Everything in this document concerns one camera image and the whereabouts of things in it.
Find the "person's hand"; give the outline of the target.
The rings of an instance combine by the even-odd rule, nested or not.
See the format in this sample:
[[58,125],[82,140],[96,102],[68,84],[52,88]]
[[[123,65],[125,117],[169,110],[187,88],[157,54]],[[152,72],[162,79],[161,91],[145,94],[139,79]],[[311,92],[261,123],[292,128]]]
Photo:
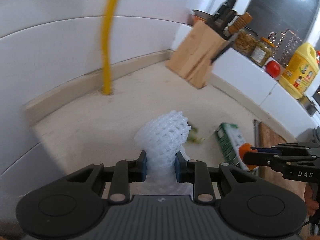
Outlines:
[[316,210],[319,208],[318,203],[314,201],[312,198],[313,198],[313,190],[309,186],[309,184],[306,184],[305,191],[304,191],[304,202],[306,204],[309,216],[313,216]]

